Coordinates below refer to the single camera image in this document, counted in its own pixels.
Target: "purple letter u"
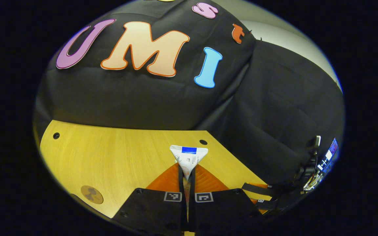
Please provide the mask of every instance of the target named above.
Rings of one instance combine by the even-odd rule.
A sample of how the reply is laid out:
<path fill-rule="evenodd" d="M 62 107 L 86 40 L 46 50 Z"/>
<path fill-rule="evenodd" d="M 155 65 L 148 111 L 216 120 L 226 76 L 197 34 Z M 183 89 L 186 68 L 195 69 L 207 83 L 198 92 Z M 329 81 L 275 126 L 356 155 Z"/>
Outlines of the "purple letter u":
<path fill-rule="evenodd" d="M 75 40 L 77 40 L 77 38 L 82 33 L 84 33 L 85 31 L 87 31 L 90 28 L 90 26 L 83 28 L 80 32 L 78 32 L 77 34 L 75 34 L 75 36 L 72 37 L 68 41 L 68 43 L 63 47 L 62 51 L 60 52 L 60 54 L 59 54 L 59 56 L 58 56 L 58 58 L 56 60 L 56 67 L 58 69 L 66 69 L 66 68 L 69 68 L 69 67 L 77 64 L 78 61 L 80 61 L 85 56 L 85 54 L 88 52 L 88 49 L 90 49 L 90 46 L 93 44 L 94 40 L 99 35 L 99 33 L 106 26 L 108 26 L 110 24 L 113 24 L 113 22 L 115 22 L 115 21 L 116 21 L 115 19 L 110 19 L 110 20 L 106 20 L 106 21 L 102 21 L 100 23 L 97 23 L 94 26 L 94 30 L 84 40 L 83 44 L 78 49 L 78 51 L 76 51 L 72 55 L 69 55 L 68 51 L 71 48 L 71 46 L 74 44 Z"/>

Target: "foam letter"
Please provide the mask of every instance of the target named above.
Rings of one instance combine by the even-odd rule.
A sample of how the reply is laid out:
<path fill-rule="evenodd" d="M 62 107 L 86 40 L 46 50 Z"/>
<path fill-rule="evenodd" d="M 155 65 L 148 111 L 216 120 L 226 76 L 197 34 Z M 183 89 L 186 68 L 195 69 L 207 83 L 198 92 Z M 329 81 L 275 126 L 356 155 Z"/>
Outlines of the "foam letter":
<path fill-rule="evenodd" d="M 124 24 L 123 27 L 125 27 L 125 32 L 112 50 L 111 55 L 100 64 L 103 69 L 125 69 L 128 65 L 125 55 L 131 48 L 132 65 L 135 70 L 141 69 L 157 53 L 154 62 L 147 66 L 148 72 L 165 77 L 176 75 L 174 64 L 183 44 L 189 42 L 189 36 L 174 30 L 153 41 L 149 23 L 133 21 Z"/>
<path fill-rule="evenodd" d="M 204 52 L 206 54 L 204 65 L 202 66 L 201 74 L 195 77 L 195 84 L 211 89 L 215 87 L 214 76 L 218 62 L 222 60 L 222 55 L 209 47 L 204 48 Z"/>
<path fill-rule="evenodd" d="M 90 26 L 83 28 L 80 32 L 75 34 L 74 37 L 72 37 L 68 43 L 63 47 L 62 51 L 60 52 L 57 60 L 56 60 L 56 67 L 58 69 L 66 69 L 69 67 L 72 67 L 73 65 L 77 64 L 88 52 L 88 49 L 90 49 L 90 46 L 93 44 L 96 37 L 99 35 L 99 33 L 108 25 L 113 24 L 115 22 L 115 19 L 102 21 L 94 26 L 94 30 L 87 36 L 87 38 L 84 40 L 81 47 L 76 51 L 74 54 L 69 55 L 68 51 L 71 48 L 71 46 L 74 44 L 75 40 L 87 31 Z"/>
<path fill-rule="evenodd" d="M 242 43 L 242 40 L 240 39 L 240 36 L 244 36 L 244 33 L 243 33 L 243 28 L 236 25 L 236 24 L 233 24 L 234 26 L 234 29 L 233 29 L 233 39 L 237 42 L 237 43 Z"/>
<path fill-rule="evenodd" d="M 214 19 L 216 14 L 218 13 L 218 9 L 215 7 L 207 4 L 207 3 L 198 3 L 196 6 L 192 7 L 192 11 L 198 13 L 199 15 L 203 15 L 206 18 Z"/>

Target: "peach letter m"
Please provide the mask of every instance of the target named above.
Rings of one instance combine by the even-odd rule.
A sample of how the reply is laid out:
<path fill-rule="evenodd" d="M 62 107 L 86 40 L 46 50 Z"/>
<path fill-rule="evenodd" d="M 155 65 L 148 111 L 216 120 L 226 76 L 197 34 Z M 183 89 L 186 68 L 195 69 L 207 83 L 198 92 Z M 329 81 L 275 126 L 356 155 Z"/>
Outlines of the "peach letter m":
<path fill-rule="evenodd" d="M 176 75 L 174 64 L 183 44 L 189 42 L 189 36 L 174 30 L 153 41 L 149 23 L 133 21 L 124 24 L 123 27 L 125 32 L 111 55 L 100 64 L 103 69 L 125 69 L 128 65 L 125 55 L 131 48 L 132 65 L 135 70 L 141 69 L 153 55 L 157 54 L 154 62 L 147 66 L 148 72 L 165 77 Z"/>

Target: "blue label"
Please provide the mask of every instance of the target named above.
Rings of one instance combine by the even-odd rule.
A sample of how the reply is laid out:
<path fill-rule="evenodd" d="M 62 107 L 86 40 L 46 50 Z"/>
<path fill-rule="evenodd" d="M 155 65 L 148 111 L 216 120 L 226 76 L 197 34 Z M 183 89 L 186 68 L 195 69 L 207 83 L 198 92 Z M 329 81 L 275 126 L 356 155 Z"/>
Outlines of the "blue label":
<path fill-rule="evenodd" d="M 196 154 L 195 147 L 182 147 L 182 153 Z"/>

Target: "round sticker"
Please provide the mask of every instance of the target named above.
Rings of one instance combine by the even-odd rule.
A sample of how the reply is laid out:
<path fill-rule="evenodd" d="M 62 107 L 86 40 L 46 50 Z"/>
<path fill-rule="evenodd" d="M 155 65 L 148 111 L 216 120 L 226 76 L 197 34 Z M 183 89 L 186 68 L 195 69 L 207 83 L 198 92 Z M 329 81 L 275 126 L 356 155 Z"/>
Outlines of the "round sticker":
<path fill-rule="evenodd" d="M 81 193 L 92 203 L 103 203 L 103 196 L 101 195 L 101 193 L 91 186 L 84 185 L 83 187 L 81 187 Z"/>

